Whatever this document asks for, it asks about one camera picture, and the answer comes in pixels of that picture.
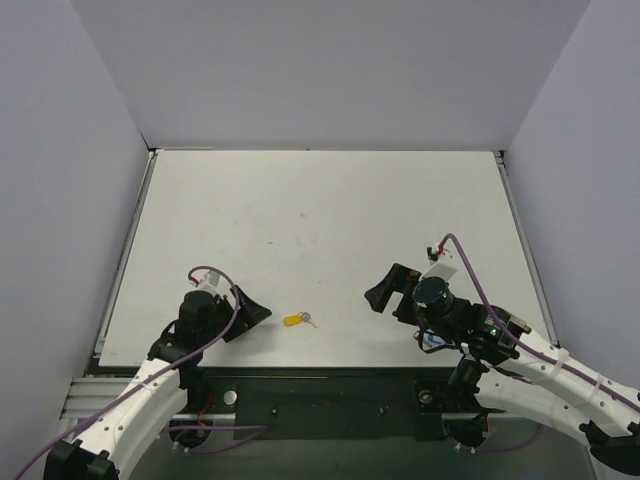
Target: gray wall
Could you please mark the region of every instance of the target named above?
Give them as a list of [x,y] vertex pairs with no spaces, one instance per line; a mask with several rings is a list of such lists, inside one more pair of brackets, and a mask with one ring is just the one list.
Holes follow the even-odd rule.
[[10,478],[50,438],[88,358],[147,154],[67,0],[4,2],[0,65],[0,478]]
[[561,342],[635,387],[639,25],[637,0],[594,0],[506,157]]
[[589,0],[73,0],[154,147],[499,149]]

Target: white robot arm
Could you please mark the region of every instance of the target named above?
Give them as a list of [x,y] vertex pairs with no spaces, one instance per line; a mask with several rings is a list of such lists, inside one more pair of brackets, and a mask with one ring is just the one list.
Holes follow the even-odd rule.
[[178,319],[153,343],[147,359],[115,402],[88,419],[86,428],[71,440],[63,437],[52,446],[45,480],[129,478],[174,415],[188,404],[201,408],[203,394],[206,396],[203,372],[197,366],[202,352],[218,339],[230,342],[271,315],[225,276],[235,297],[232,308],[227,297],[217,292],[219,271],[197,268],[209,273],[199,282],[194,280],[197,288],[185,296]]
[[[444,250],[447,240],[455,244],[481,304],[450,292],[447,282],[457,268],[453,252]],[[586,367],[522,319],[492,306],[454,235],[429,248],[428,256],[431,267],[425,273],[394,264],[365,298],[374,311],[382,312],[393,292],[402,293],[394,315],[419,327],[421,349],[429,354],[443,348],[460,350],[462,360],[449,381],[451,395],[472,397],[483,409],[518,414],[561,431],[589,446],[605,465],[640,476],[638,390]],[[444,344],[425,349],[427,334]]]

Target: wire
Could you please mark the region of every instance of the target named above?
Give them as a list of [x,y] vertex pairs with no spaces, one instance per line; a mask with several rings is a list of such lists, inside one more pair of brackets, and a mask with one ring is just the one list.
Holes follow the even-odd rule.
[[198,348],[197,350],[194,350],[190,354],[185,355],[184,357],[176,360],[172,364],[167,365],[163,369],[157,371],[156,373],[154,373],[153,375],[148,377],[144,382],[139,383],[138,385],[133,387],[131,390],[123,393],[121,396],[116,398],[113,402],[111,402],[106,407],[100,409],[99,411],[97,411],[96,413],[91,415],[89,418],[83,420],[82,422],[80,422],[76,426],[66,430],[65,432],[63,432],[60,435],[58,435],[57,437],[55,437],[53,440],[51,440],[49,443],[47,443],[44,447],[42,447],[40,450],[38,450],[33,455],[33,457],[31,457],[25,463],[25,465],[18,471],[18,473],[14,477],[14,480],[20,480],[20,478],[22,478],[22,476],[27,472],[27,470],[29,470],[33,466],[33,464],[36,463],[41,456],[43,456],[45,453],[47,453],[56,443],[58,443],[61,440],[64,440],[65,438],[67,438],[71,434],[75,433],[76,435],[78,435],[78,434],[84,432],[87,428],[89,428],[91,425],[93,425],[93,423],[96,420],[98,420],[100,417],[102,417],[105,413],[107,413],[108,411],[110,411],[114,407],[117,407],[118,405],[120,405],[125,400],[128,400],[129,398],[131,398],[133,395],[135,395],[137,392],[139,392],[141,389],[143,389],[145,387],[145,385],[153,382],[154,380],[157,380],[159,377],[161,377],[162,375],[167,373],[169,370],[173,370],[173,369],[179,367],[180,365],[182,365],[183,363],[188,362],[192,358],[200,355],[207,348],[209,348],[211,345],[213,345],[214,343],[216,343],[218,340],[220,340],[222,337],[224,337],[226,335],[226,333],[229,331],[229,329],[233,326],[234,322],[236,321],[236,318],[238,317],[238,311],[240,310],[240,304],[237,301],[237,299],[240,298],[240,295],[239,295],[239,292],[238,292],[238,287],[236,286],[235,283],[233,283],[233,280],[231,280],[231,278],[226,273],[224,273],[221,270],[218,270],[217,268],[210,267],[210,266],[207,266],[207,265],[200,265],[198,267],[192,268],[189,271],[189,276],[191,276],[192,273],[195,272],[196,270],[209,270],[209,271],[215,272],[218,275],[220,275],[222,278],[224,278],[229,283],[229,285],[231,286],[231,291],[233,292],[233,295],[236,298],[236,302],[235,302],[235,305],[233,306],[233,313],[231,314],[231,319],[229,320],[229,323],[227,323],[227,326],[224,327],[222,329],[222,331],[218,334],[218,336],[216,336],[209,343],[203,345],[202,347]]
[[516,445],[510,445],[508,447],[488,447],[488,448],[476,448],[476,453],[506,453],[506,452],[516,452],[518,450],[525,449],[540,439],[542,434],[544,433],[544,427],[538,423],[536,426],[536,431],[522,443],[518,443]]
[[[460,244],[460,241],[456,238],[456,236],[453,233],[447,233],[444,236],[444,238],[442,239],[442,241],[438,244],[438,249],[444,248],[444,244],[447,242],[447,240],[451,240],[453,242],[453,244],[456,246],[456,249],[458,250],[458,253],[460,254],[460,258],[462,259],[462,263],[464,263],[464,266],[467,269],[467,272],[469,273],[469,277],[471,277],[471,281],[473,282],[473,285],[476,288],[476,291],[478,292],[478,295],[480,296],[480,299],[482,300],[482,304],[484,305],[484,308],[487,310],[487,312],[489,313],[489,315],[491,316],[491,318],[495,322],[496,326],[500,329],[500,331],[509,340],[511,340],[516,345],[518,345],[524,351],[528,352],[529,354],[533,355],[534,357],[536,357],[536,358],[538,358],[540,360],[544,360],[545,362],[548,362],[548,363],[550,363],[552,365],[555,365],[556,361],[553,358],[548,357],[544,353],[538,352],[534,348],[531,348],[526,343],[521,342],[520,339],[518,339],[515,335],[513,335],[507,329],[505,324],[502,322],[502,320],[500,320],[498,315],[496,315],[496,312],[493,310],[493,307],[489,303],[489,299],[487,298],[487,295],[484,293],[484,290],[482,289],[482,286],[480,285],[480,281],[478,280],[478,277],[477,277],[476,273],[474,272],[473,267],[471,266],[471,263],[469,262],[469,259],[467,258],[467,255],[465,254],[464,249],[462,248],[462,245]],[[623,404],[625,404],[627,407],[631,408],[635,412],[640,413],[640,405],[636,405],[634,402],[632,402],[631,400],[629,400],[625,396],[621,395],[620,393],[616,392],[615,390],[609,388],[606,385],[603,385],[603,384],[598,385],[597,380],[591,378],[586,373],[581,372],[577,368],[575,368],[575,367],[573,367],[571,365],[567,365],[566,363],[563,364],[561,368],[566,370],[566,371],[568,371],[568,372],[570,372],[570,373],[573,373],[574,375],[576,375],[577,377],[581,378],[585,382],[600,388],[600,390],[602,390],[603,392],[607,393],[608,395],[611,395],[614,399],[619,400],[620,402],[622,402]]]
[[198,270],[207,270],[206,265],[202,265],[199,267],[193,267],[191,270],[189,270],[189,273],[187,273],[187,279],[189,279],[189,281],[191,283],[193,283],[196,287],[198,285],[200,285],[200,280],[198,280],[196,277],[193,276],[193,274],[195,272],[197,272]]
[[202,423],[202,420],[200,419],[200,417],[202,417],[203,414],[207,413],[207,410],[209,410],[211,408],[211,404],[212,403],[213,403],[213,396],[211,394],[209,394],[208,397],[207,397],[207,404],[205,405],[205,407],[202,410],[200,410],[198,412],[197,423],[201,427],[206,427],[206,425],[204,423]]
[[222,453],[222,452],[227,452],[229,450],[233,450],[234,448],[240,447],[241,445],[244,445],[245,443],[249,443],[251,440],[258,438],[260,435],[262,435],[263,433],[265,433],[267,430],[269,430],[269,427],[267,427],[266,425],[240,425],[240,426],[229,426],[229,427],[222,427],[222,426],[213,426],[213,427],[199,427],[199,426],[187,426],[187,427],[169,427],[167,429],[165,429],[167,432],[180,432],[180,434],[176,437],[175,441],[177,442],[178,439],[184,435],[186,432],[188,431],[192,431],[192,430],[197,430],[197,431],[202,431],[204,430],[205,432],[242,432],[242,431],[251,431],[251,430],[258,430],[256,433],[253,433],[251,435],[249,435],[248,437],[243,438],[242,440],[238,440],[237,442],[233,442],[230,443],[229,445],[224,445],[222,447],[218,447],[218,448],[213,448],[211,450],[193,450],[193,449],[186,449],[185,452],[189,452],[189,453],[194,453],[196,455],[211,455],[214,453]]

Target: purple cable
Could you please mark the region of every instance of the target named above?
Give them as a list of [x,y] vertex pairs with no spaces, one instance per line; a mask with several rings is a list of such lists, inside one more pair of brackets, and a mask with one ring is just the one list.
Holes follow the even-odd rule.
[[[493,310],[493,307],[489,303],[489,299],[487,298],[487,295],[484,293],[484,290],[482,289],[482,286],[480,285],[480,281],[478,280],[478,277],[476,276],[475,272],[473,271],[473,267],[471,267],[471,263],[469,262],[469,259],[467,258],[467,255],[464,253],[464,249],[462,248],[462,245],[460,245],[460,242],[458,241],[456,236],[453,233],[447,233],[444,236],[444,238],[442,239],[442,241],[440,242],[440,244],[438,245],[438,248],[444,247],[444,244],[447,243],[447,240],[451,240],[453,242],[453,244],[456,246],[456,249],[458,250],[458,253],[460,254],[460,258],[462,259],[462,263],[464,263],[464,266],[467,269],[467,272],[469,273],[469,276],[471,277],[471,281],[473,282],[473,285],[476,287],[476,291],[478,292],[478,295],[480,296],[480,299],[482,300],[482,304],[484,305],[485,309],[487,310],[487,312],[489,313],[489,315],[491,316],[491,318],[495,322],[496,326],[500,329],[500,331],[509,340],[511,340],[516,345],[518,345],[524,351],[530,353],[531,355],[533,355],[534,357],[536,357],[536,358],[538,358],[540,360],[544,360],[545,362],[548,362],[548,363],[550,363],[552,365],[555,365],[556,361],[553,358],[548,357],[547,355],[545,355],[542,352],[537,352],[535,349],[531,348],[529,345],[527,345],[525,343],[522,343],[515,335],[513,335],[507,329],[507,327],[504,325],[504,323],[502,323],[502,320],[500,320],[498,315],[496,315],[496,312]],[[567,372],[573,373],[577,377],[581,378],[582,380],[584,380],[585,382],[587,382],[587,383],[589,383],[589,384],[591,384],[593,386],[598,385],[598,382],[595,379],[591,378],[586,373],[581,372],[577,368],[572,367],[571,365],[564,364],[564,365],[562,365],[562,369],[566,370]],[[616,400],[619,400],[620,402],[622,402],[623,404],[625,404],[627,407],[631,408],[635,412],[640,413],[640,405],[636,405],[634,402],[632,402],[631,400],[627,399],[625,396],[619,394],[615,390],[607,387],[606,385],[600,385],[599,388],[603,392],[611,395],[613,398],[615,398]]]
[[522,443],[518,443],[517,445],[511,445],[509,447],[489,447],[489,448],[476,448],[476,453],[506,453],[506,452],[516,452],[518,450],[522,450],[533,445],[538,439],[542,436],[544,432],[544,428],[542,425],[538,424],[536,427],[536,431],[531,437],[525,440]]
[[165,428],[165,432],[180,432],[173,439],[174,443],[180,440],[180,438],[189,431],[205,431],[205,432],[242,432],[246,430],[261,430],[260,434],[266,432],[269,429],[266,425],[234,425],[234,426],[202,426],[202,425],[187,425],[179,427]]
[[167,429],[165,429],[167,432],[180,432],[180,434],[184,434],[185,432],[189,431],[189,430],[204,430],[204,431],[208,431],[208,432],[239,432],[239,431],[247,431],[247,430],[258,430],[256,433],[249,435],[246,438],[243,438],[242,440],[238,440],[237,442],[234,443],[230,443],[229,445],[224,445],[222,447],[218,447],[218,448],[213,448],[211,450],[192,450],[192,449],[188,449],[189,453],[193,453],[195,455],[211,455],[213,453],[222,453],[222,452],[227,452],[229,450],[233,450],[234,448],[237,448],[241,445],[244,445],[245,443],[250,442],[251,440],[259,437],[260,435],[262,435],[264,432],[266,432],[269,429],[269,427],[267,427],[266,425],[240,425],[240,426],[229,426],[229,427],[217,427],[217,426],[213,426],[213,427],[201,427],[201,426],[187,426],[187,427],[169,427]]
[[199,349],[191,352],[189,355],[186,355],[186,356],[180,358],[179,360],[176,360],[171,365],[167,365],[162,370],[159,370],[158,372],[156,372],[153,375],[151,375],[143,383],[140,383],[140,384],[136,385],[134,388],[132,388],[128,392],[122,394],[120,397],[116,398],[109,405],[107,405],[106,407],[104,407],[101,410],[97,411],[96,413],[91,415],[89,418],[83,420],[82,422],[80,422],[76,426],[66,430],[65,432],[61,433],[56,438],[51,440],[44,447],[42,447],[40,450],[38,450],[33,455],[33,457],[31,457],[27,461],[27,463],[25,463],[25,465],[18,471],[18,473],[14,477],[14,480],[20,480],[20,478],[22,478],[22,476],[27,472],[27,470],[29,470],[33,466],[33,464],[36,463],[41,456],[43,456],[45,453],[47,453],[56,443],[58,443],[61,440],[64,440],[65,438],[67,438],[69,435],[71,435],[73,433],[78,435],[78,434],[84,432],[87,428],[89,428],[91,425],[93,425],[93,423],[96,420],[98,420],[98,418],[100,418],[102,415],[104,415],[105,413],[110,411],[112,408],[117,407],[122,402],[124,402],[125,400],[131,398],[133,395],[135,395],[137,392],[139,392],[144,387],[144,385],[153,382],[157,378],[159,378],[162,375],[164,375],[165,373],[167,373],[169,370],[173,370],[173,369],[179,367],[180,365],[182,365],[184,362],[188,362],[193,357],[195,357],[197,355],[200,355],[207,348],[209,348],[211,345],[213,345],[214,343],[216,343],[218,340],[220,340],[222,337],[225,336],[225,334],[233,326],[233,323],[236,321],[236,317],[238,316],[238,311],[240,310],[240,304],[238,303],[238,298],[240,298],[240,295],[238,293],[238,287],[236,287],[236,284],[233,283],[233,280],[231,280],[231,278],[226,273],[224,273],[221,270],[218,270],[217,268],[209,267],[207,265],[199,265],[197,267],[192,268],[191,270],[189,270],[188,277],[191,277],[191,275],[193,275],[193,272],[195,272],[197,270],[209,270],[211,272],[215,272],[218,275],[220,275],[222,278],[224,278],[229,283],[229,285],[231,286],[231,291],[233,292],[233,295],[236,298],[236,302],[235,302],[235,305],[233,306],[233,313],[231,314],[231,319],[229,320],[229,323],[227,323],[227,326],[222,329],[222,331],[220,332],[220,334],[218,336],[216,336],[213,340],[211,340],[206,345],[203,345]]

